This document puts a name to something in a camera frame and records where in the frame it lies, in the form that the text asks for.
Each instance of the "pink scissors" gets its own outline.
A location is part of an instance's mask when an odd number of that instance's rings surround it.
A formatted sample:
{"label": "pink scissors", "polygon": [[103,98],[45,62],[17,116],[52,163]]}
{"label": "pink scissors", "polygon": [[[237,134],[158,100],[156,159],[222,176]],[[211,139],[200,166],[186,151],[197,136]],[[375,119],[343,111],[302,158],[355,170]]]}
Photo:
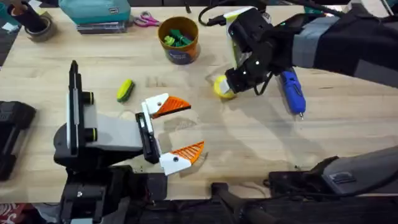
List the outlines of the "pink scissors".
{"label": "pink scissors", "polygon": [[134,18],[134,23],[139,27],[160,26],[161,22],[152,17],[148,11],[140,14],[140,17]]}

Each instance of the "teal container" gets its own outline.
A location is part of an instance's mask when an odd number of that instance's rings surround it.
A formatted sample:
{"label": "teal container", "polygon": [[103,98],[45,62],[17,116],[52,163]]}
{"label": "teal container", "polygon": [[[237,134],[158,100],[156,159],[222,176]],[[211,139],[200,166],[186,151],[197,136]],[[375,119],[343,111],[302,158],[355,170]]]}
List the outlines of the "teal container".
{"label": "teal container", "polygon": [[59,0],[61,10],[76,24],[128,21],[127,0]]}
{"label": "teal container", "polygon": [[4,19],[6,22],[9,22],[10,24],[14,26],[20,25],[18,21],[16,21],[14,18],[12,18],[8,13],[7,13],[7,6],[4,3],[0,2],[0,18]]}

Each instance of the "black cable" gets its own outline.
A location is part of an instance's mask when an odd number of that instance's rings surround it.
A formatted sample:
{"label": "black cable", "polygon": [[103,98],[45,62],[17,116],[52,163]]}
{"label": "black cable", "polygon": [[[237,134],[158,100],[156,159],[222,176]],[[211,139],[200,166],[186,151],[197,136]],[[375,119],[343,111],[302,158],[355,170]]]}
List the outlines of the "black cable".
{"label": "black cable", "polygon": [[[207,6],[206,8],[204,8],[199,13],[199,16],[198,16],[199,23],[201,25],[203,25],[203,26],[214,26],[214,25],[217,25],[217,24],[219,24],[221,26],[224,26],[226,24],[226,19],[224,18],[224,15],[220,15],[220,16],[216,16],[214,18],[211,18],[211,19],[209,19],[208,22],[203,22],[201,17],[204,15],[205,12],[207,12],[207,11],[209,11],[211,9],[214,9],[217,6],[220,6],[220,5],[223,5],[223,4],[226,4],[226,3],[236,2],[236,1],[237,0],[224,0],[224,1],[220,1],[220,2],[218,2],[216,4],[211,4],[210,6]],[[300,6],[305,6],[305,7],[310,7],[310,8],[313,8],[313,9],[318,9],[320,11],[332,14],[332,15],[337,16],[337,17],[341,17],[341,16],[344,15],[343,12],[336,11],[334,9],[329,9],[328,7],[321,6],[319,4],[316,4],[316,3],[310,2],[310,1],[306,1],[306,0],[284,0],[284,1],[285,2],[290,2],[290,3],[293,3],[293,4],[297,4],[297,5],[300,5]]]}
{"label": "black cable", "polygon": [[[260,201],[264,201],[264,200],[274,200],[274,199],[280,199],[280,198],[284,198],[284,197],[294,197],[294,196],[308,196],[308,197],[328,197],[328,198],[343,198],[343,197],[354,197],[354,196],[358,196],[358,195],[362,195],[362,194],[367,194],[372,192],[373,190],[379,189],[381,187],[384,187],[387,184],[390,184],[391,182],[395,181],[398,179],[398,169],[392,173],[389,177],[386,177],[385,179],[380,180],[379,182],[370,185],[369,187],[365,187],[361,190],[357,190],[355,192],[351,192],[351,193],[345,193],[345,194],[321,194],[321,193],[310,193],[310,192],[295,192],[293,194],[286,194],[286,195],[280,195],[278,197],[275,198],[264,198],[264,199],[260,199]],[[284,184],[285,187],[288,187],[292,190],[297,190],[295,187],[289,185],[289,184]]]}
{"label": "black cable", "polygon": [[210,9],[214,9],[215,7],[220,6],[222,4],[226,4],[226,3],[229,3],[229,2],[235,2],[235,1],[236,0],[224,0],[224,1],[218,2],[218,3],[214,4],[214,5],[207,6],[206,8],[204,8],[199,13],[199,16],[198,16],[199,23],[201,25],[203,25],[203,26],[214,26],[214,25],[217,25],[217,24],[219,24],[221,26],[225,25],[226,24],[226,19],[224,18],[224,15],[216,16],[216,17],[214,17],[212,19],[209,19],[208,22],[203,22],[201,17],[204,15],[205,12],[209,11]]}
{"label": "black cable", "polygon": [[269,81],[271,80],[271,78],[272,78],[273,76],[274,76],[274,73],[271,72],[271,73],[269,74],[267,80],[265,80],[264,84],[262,84],[262,87],[261,87],[260,92],[258,92],[258,90],[257,90],[257,85],[255,85],[255,86],[253,87],[253,88],[254,88],[254,92],[255,92],[255,94],[256,94],[257,96],[262,95],[262,94],[264,93],[264,91],[265,91],[266,88],[267,88],[267,85],[268,85]]}

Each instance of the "teal box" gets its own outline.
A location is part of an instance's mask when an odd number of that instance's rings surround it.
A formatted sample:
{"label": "teal box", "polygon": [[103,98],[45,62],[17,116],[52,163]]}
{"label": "teal box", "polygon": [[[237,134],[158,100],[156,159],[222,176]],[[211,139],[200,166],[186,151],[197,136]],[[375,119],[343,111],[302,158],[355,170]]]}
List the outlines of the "teal box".
{"label": "teal box", "polygon": [[76,24],[128,21],[127,0],[59,0],[61,10]]}

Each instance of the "wooden tabletop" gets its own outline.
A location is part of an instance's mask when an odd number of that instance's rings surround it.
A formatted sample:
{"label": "wooden tabletop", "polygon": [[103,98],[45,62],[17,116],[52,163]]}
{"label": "wooden tabletop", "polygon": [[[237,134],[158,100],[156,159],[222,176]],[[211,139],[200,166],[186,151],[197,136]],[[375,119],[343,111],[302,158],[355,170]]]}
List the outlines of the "wooden tabletop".
{"label": "wooden tabletop", "polygon": [[[197,21],[202,7],[188,15],[184,7],[139,8],[165,20],[187,16]],[[217,16],[233,7],[218,7]],[[269,7],[278,23],[303,8]],[[58,202],[65,168],[53,161],[53,136],[65,123],[65,94],[72,60],[80,66],[83,89],[93,91],[99,113],[134,119],[140,103],[169,93],[192,109],[155,119],[164,151],[204,140],[193,167],[169,176],[168,198],[207,198],[212,182],[228,182],[243,197],[265,197],[261,182],[270,171],[309,169],[334,155],[355,156],[398,144],[398,90],[319,70],[297,69],[307,100],[305,119],[289,114],[276,79],[265,94],[249,90],[221,101],[211,82],[231,67],[225,27],[199,26],[200,56],[186,66],[170,63],[157,38],[157,28],[132,27],[128,34],[80,35],[59,9],[49,9],[59,33],[37,44],[24,31],[18,35],[0,71],[0,100],[21,101],[37,109],[26,132],[12,179],[0,184],[0,202]],[[131,78],[136,89],[122,105],[120,84]],[[137,172],[160,171],[142,157],[122,162]]]}

